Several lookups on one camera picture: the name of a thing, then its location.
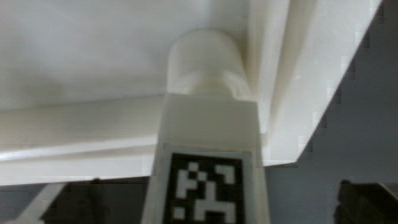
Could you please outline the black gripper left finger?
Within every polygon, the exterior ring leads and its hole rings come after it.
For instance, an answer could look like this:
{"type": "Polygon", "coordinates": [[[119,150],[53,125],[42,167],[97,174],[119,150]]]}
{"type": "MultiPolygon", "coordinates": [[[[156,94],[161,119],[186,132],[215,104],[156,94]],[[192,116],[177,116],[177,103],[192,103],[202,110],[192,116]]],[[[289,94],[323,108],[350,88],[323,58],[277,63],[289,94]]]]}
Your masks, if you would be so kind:
{"type": "Polygon", "coordinates": [[[140,224],[147,178],[69,182],[41,215],[44,224],[140,224]]]}

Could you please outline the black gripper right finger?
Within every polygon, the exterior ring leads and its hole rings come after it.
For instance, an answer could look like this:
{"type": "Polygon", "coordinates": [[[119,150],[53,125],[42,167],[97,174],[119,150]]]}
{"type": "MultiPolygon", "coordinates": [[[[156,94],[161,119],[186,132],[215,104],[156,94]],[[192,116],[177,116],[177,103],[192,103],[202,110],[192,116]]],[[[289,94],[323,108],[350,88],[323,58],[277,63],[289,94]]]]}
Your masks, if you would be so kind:
{"type": "Polygon", "coordinates": [[[398,224],[398,183],[341,181],[334,224],[398,224]]]}

